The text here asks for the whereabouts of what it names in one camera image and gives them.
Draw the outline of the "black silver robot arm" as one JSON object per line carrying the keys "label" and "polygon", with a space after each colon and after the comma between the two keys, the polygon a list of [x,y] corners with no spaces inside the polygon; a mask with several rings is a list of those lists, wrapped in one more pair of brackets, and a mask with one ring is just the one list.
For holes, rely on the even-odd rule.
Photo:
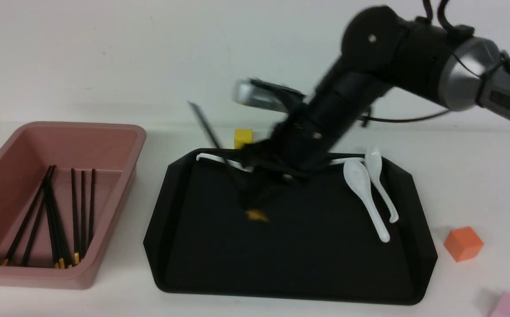
{"label": "black silver robot arm", "polygon": [[240,186],[240,203],[262,207],[279,184],[322,170],[328,152],[356,121],[367,121],[372,104],[399,88],[459,112],[474,106],[510,121],[510,56],[474,28],[453,26],[438,8],[440,26],[427,16],[408,21],[388,6],[366,8],[348,24],[341,54],[306,102],[282,85],[239,81],[235,101],[287,113],[267,139],[240,150],[255,176]]}

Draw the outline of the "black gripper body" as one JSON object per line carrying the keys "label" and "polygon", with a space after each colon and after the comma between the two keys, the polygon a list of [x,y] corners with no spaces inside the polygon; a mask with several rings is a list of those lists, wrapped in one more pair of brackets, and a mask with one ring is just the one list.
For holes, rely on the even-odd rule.
{"label": "black gripper body", "polygon": [[239,203],[245,210],[263,210],[284,188],[292,183],[305,182],[322,169],[322,152],[304,160],[304,152],[295,150],[294,161],[281,153],[273,141],[259,141],[244,145],[237,151],[239,163],[251,168],[249,178],[239,178]]}

